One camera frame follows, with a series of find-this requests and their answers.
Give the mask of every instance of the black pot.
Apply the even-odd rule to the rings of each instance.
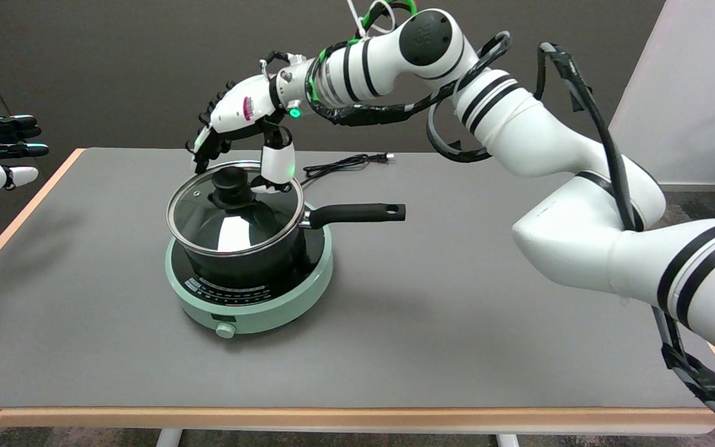
[[[168,206],[168,225],[196,273],[219,286],[246,288],[295,268],[303,232],[340,222],[405,220],[403,204],[338,204],[307,209],[299,182],[289,192],[256,194],[254,161],[214,166],[186,182]]]

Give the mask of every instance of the pot lid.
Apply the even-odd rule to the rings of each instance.
[[[195,176],[168,206],[170,231],[182,245],[203,255],[244,255],[289,234],[303,213],[302,188],[289,192],[250,191],[261,164],[230,161]]]

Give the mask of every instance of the wooden table edge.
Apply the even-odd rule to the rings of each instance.
[[[75,150],[0,235],[0,251],[85,149]],[[488,427],[715,425],[706,408],[0,408],[0,427]]]

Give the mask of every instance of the table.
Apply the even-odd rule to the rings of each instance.
[[[344,156],[298,153],[298,166]],[[715,427],[664,368],[646,305],[556,286],[511,241],[511,224],[568,176],[398,153],[318,180],[312,204],[406,203],[408,220],[333,225],[320,302],[272,333],[221,340],[164,277],[167,201],[189,173],[182,150],[77,150],[2,234],[0,427]],[[685,338],[715,370],[715,349]]]

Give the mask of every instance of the gray tabletop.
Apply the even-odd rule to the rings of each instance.
[[[87,150],[3,247],[0,407],[701,407],[646,305],[554,285],[514,246],[567,176],[404,153],[316,181],[312,204],[406,203],[408,220],[334,224],[320,302],[221,340],[164,276],[165,209],[190,172],[181,150]]]

